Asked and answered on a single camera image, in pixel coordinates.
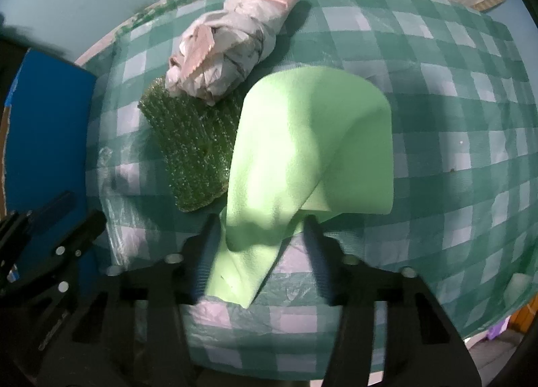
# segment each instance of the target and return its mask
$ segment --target wooden surface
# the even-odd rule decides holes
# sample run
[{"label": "wooden surface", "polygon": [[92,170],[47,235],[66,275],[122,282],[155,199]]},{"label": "wooden surface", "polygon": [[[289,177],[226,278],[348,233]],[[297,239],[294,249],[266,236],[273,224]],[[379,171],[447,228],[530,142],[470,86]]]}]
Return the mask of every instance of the wooden surface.
[{"label": "wooden surface", "polygon": [[[3,17],[0,14],[0,26],[3,23]],[[0,106],[4,107],[5,100],[15,76],[19,71],[28,48],[9,40],[0,35]],[[4,189],[4,152],[7,133],[9,133],[9,107],[4,107],[2,120],[0,121],[0,218],[6,214],[5,206],[5,189]]]},{"label": "wooden surface", "polygon": [[538,311],[538,295],[529,301],[526,306],[512,314],[508,327],[525,334],[531,326],[536,311]]}]

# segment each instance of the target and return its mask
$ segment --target crumpled plastic bag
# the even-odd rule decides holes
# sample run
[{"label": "crumpled plastic bag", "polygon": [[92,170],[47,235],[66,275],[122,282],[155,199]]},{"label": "crumpled plastic bag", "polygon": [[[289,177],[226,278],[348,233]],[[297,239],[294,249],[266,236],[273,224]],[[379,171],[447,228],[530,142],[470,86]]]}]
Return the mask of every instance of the crumpled plastic bag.
[{"label": "crumpled plastic bag", "polygon": [[169,58],[165,86],[214,105],[246,80],[273,51],[297,0],[225,0],[224,9],[197,18]]}]

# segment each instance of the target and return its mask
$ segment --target blue board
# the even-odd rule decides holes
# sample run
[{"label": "blue board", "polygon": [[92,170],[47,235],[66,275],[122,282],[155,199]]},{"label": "blue board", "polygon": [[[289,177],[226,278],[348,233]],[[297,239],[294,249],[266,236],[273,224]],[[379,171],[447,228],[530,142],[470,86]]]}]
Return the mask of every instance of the blue board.
[{"label": "blue board", "polygon": [[[87,215],[84,164],[86,133],[95,76],[72,64],[29,50],[6,105],[11,105],[5,151],[8,211],[36,210],[64,192],[76,206],[46,233],[34,236],[17,261],[21,276]],[[90,250],[79,260],[85,292],[96,277]]]}]

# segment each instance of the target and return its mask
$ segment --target purple object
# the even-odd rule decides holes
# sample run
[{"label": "purple object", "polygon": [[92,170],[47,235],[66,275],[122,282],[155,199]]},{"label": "purple object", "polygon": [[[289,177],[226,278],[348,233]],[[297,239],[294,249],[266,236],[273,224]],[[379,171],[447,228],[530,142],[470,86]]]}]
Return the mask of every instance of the purple object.
[{"label": "purple object", "polygon": [[7,281],[8,282],[14,282],[19,279],[19,270],[17,269],[16,265],[13,265],[10,272],[7,275]]},{"label": "purple object", "polygon": [[507,317],[506,319],[501,320],[498,324],[493,325],[488,330],[488,340],[493,340],[495,337],[504,332],[508,327],[508,320],[510,320],[510,317]]}]

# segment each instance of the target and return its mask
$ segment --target green scouring pad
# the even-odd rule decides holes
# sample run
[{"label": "green scouring pad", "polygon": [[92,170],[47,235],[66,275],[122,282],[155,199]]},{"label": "green scouring pad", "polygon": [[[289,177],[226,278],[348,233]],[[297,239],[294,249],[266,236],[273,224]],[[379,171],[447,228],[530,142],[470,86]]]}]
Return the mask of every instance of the green scouring pad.
[{"label": "green scouring pad", "polygon": [[186,93],[170,96],[164,76],[142,95],[138,107],[157,137],[181,211],[209,205],[228,190],[242,104],[238,90],[215,106]]}]

